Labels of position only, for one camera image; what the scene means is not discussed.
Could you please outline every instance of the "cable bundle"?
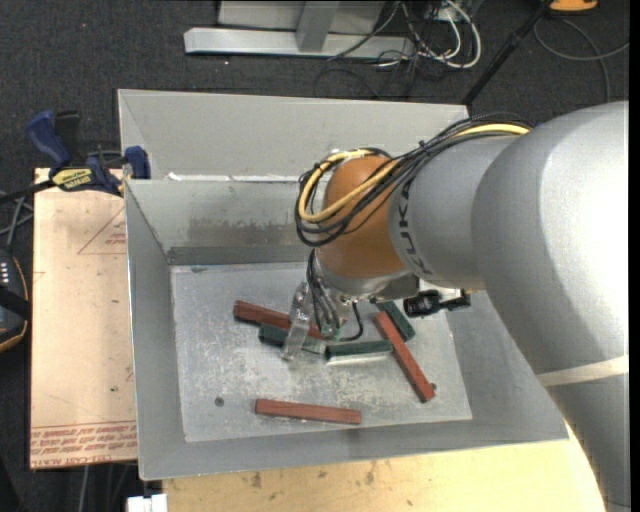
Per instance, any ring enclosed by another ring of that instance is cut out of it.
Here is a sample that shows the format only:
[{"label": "cable bundle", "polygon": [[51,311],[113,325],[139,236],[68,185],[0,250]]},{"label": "cable bundle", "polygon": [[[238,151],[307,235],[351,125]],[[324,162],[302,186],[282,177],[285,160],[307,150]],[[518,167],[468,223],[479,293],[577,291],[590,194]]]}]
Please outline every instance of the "cable bundle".
[{"label": "cable bundle", "polygon": [[[355,149],[328,156],[300,177],[300,191],[295,206],[296,228],[300,240],[310,247],[320,247],[339,236],[358,230],[386,203],[398,187],[410,181],[429,160],[454,145],[479,137],[523,135],[531,129],[526,121],[513,116],[505,120],[505,116],[493,114],[465,119],[453,124],[430,141],[422,141],[417,148],[394,158],[375,148]],[[313,202],[320,179],[350,159],[370,155],[383,155],[388,160],[354,190],[323,210],[314,212]],[[387,192],[390,193],[364,220],[355,226],[351,225],[356,215]]]}]

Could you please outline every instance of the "yellow clamp label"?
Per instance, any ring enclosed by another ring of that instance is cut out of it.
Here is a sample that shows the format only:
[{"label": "yellow clamp label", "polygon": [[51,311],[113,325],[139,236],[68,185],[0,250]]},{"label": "yellow clamp label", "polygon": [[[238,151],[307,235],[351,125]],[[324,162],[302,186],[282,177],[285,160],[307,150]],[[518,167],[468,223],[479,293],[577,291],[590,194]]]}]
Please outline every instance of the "yellow clamp label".
[{"label": "yellow clamp label", "polygon": [[91,183],[93,172],[87,167],[70,167],[62,169],[56,174],[51,181],[67,190]]}]

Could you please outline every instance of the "red wooden stick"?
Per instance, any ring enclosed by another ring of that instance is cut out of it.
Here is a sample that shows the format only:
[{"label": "red wooden stick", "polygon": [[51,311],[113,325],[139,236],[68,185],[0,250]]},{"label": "red wooden stick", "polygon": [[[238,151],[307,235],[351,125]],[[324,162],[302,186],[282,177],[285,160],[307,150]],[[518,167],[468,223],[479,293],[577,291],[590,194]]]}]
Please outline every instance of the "red wooden stick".
[{"label": "red wooden stick", "polygon": [[256,400],[255,412],[256,414],[264,414],[266,416],[284,416],[299,420],[349,423],[352,425],[359,425],[361,421],[360,411],[354,409],[300,404],[297,402],[282,402],[280,400],[269,400],[266,398],[258,398]]},{"label": "red wooden stick", "polygon": [[436,396],[433,387],[422,373],[418,363],[409,352],[406,343],[400,336],[395,325],[384,311],[378,313],[374,318],[374,323],[380,334],[387,338],[393,345],[393,355],[398,361],[400,368],[404,371],[407,379],[418,394],[421,402],[427,402]]},{"label": "red wooden stick", "polygon": [[[243,302],[241,300],[237,300],[233,305],[233,316],[240,320],[246,320],[247,322],[279,327],[285,331],[288,331],[289,326],[291,325],[288,315],[280,313],[279,311],[273,311],[272,309],[263,308],[262,306]],[[307,336],[320,340],[324,339],[315,325],[311,326]]]}]

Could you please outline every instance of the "yellow cable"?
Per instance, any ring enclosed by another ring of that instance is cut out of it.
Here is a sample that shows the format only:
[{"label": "yellow cable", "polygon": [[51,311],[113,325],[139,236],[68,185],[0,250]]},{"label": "yellow cable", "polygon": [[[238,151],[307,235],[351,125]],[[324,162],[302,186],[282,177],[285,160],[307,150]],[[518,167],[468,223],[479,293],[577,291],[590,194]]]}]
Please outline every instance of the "yellow cable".
[{"label": "yellow cable", "polygon": [[351,201],[353,198],[358,196],[360,193],[378,184],[385,176],[389,175],[391,171],[393,171],[395,165],[396,165],[396,161],[390,160],[389,163],[387,163],[382,169],[380,169],[378,173],[375,174],[372,178],[365,181],[357,188],[353,189],[346,196],[342,197],[332,205],[328,206],[324,210],[313,215],[308,214],[304,210],[304,204],[306,202],[306,198],[308,197],[307,189],[309,187],[309,183],[307,183],[307,186],[305,186],[304,190],[302,191],[302,194],[300,195],[300,204],[298,205],[298,214],[300,215],[300,218],[306,222],[311,222],[311,223],[318,223],[325,219],[328,219],[331,215],[333,215],[340,208],[348,204],[349,201]]},{"label": "yellow cable", "polygon": [[474,133],[484,132],[506,132],[512,133],[514,135],[525,135],[530,131],[531,130],[529,128],[525,128],[523,126],[518,126],[515,124],[493,123],[483,124],[482,126],[474,126],[473,128],[467,128],[466,130],[462,130],[460,133],[456,133],[454,137],[461,137],[463,135],[472,135]]},{"label": "yellow cable", "polygon": [[315,214],[315,215],[311,215],[308,214],[305,211],[305,205],[307,204],[307,198],[309,197],[311,190],[313,190],[313,187],[316,185],[316,183],[318,182],[318,180],[322,177],[322,175],[327,171],[327,169],[331,166],[331,164],[333,164],[334,162],[340,161],[340,160],[346,160],[349,158],[362,158],[365,157],[367,155],[371,155],[373,154],[372,151],[366,150],[366,149],[358,149],[355,151],[344,151],[342,153],[336,153],[335,155],[331,155],[329,157],[326,158],[326,160],[324,162],[322,162],[318,168],[313,172],[313,174],[311,175],[311,177],[309,178],[309,180],[307,181],[307,183],[305,184],[304,188],[302,189],[302,192],[300,193],[300,202],[298,205],[298,214],[300,215],[300,218],[302,220],[305,220],[307,222],[319,222],[322,221],[326,218],[328,218],[330,215],[333,214],[334,211],[338,210],[340,207],[336,206],[337,203],[334,203],[333,205],[331,205],[329,208],[326,208],[325,210],[322,210],[321,212]]},{"label": "yellow cable", "polygon": [[[484,132],[505,132],[513,135],[525,135],[529,133],[528,128],[524,128],[518,125],[512,125],[507,123],[492,123],[486,124],[482,126],[475,126],[473,128],[467,128],[466,130],[461,131],[454,135],[455,137],[461,137],[463,135],[472,135],[475,133],[484,133]],[[343,196],[341,199],[328,206],[322,211],[319,211],[315,214],[309,214],[305,211],[305,204],[307,203],[307,198],[313,190],[313,187],[316,185],[320,177],[326,172],[326,170],[338,160],[346,160],[348,158],[362,158],[364,156],[372,154],[371,151],[368,150],[356,150],[356,151],[345,151],[342,153],[336,153],[335,155],[329,156],[324,162],[322,162],[318,168],[314,171],[314,173],[307,181],[304,189],[300,194],[300,202],[298,204],[298,215],[305,222],[317,224],[322,222],[323,220],[328,219],[331,215],[337,212],[340,208],[344,207],[348,204],[353,198],[364,192],[365,190],[375,186],[378,184],[383,178],[388,176],[394,169],[396,161],[390,160],[387,165],[385,165],[382,169],[380,169],[372,178],[362,183],[359,187],[355,188],[351,192],[349,192],[346,196]]]}]

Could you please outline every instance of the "blue clamp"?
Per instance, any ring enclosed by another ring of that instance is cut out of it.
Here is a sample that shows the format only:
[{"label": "blue clamp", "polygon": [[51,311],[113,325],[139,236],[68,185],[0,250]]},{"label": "blue clamp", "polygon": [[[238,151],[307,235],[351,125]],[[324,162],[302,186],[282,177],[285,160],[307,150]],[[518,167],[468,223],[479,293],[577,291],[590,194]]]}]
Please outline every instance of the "blue clamp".
[{"label": "blue clamp", "polygon": [[151,178],[149,159],[140,146],[127,148],[124,157],[116,160],[104,162],[102,158],[90,156],[84,165],[71,166],[71,153],[56,133],[51,110],[36,115],[27,125],[26,134],[40,151],[53,159],[55,166],[49,171],[52,185],[67,192],[95,190],[121,195],[122,180],[109,172],[112,165],[129,164],[130,173],[125,176],[127,178]]}]

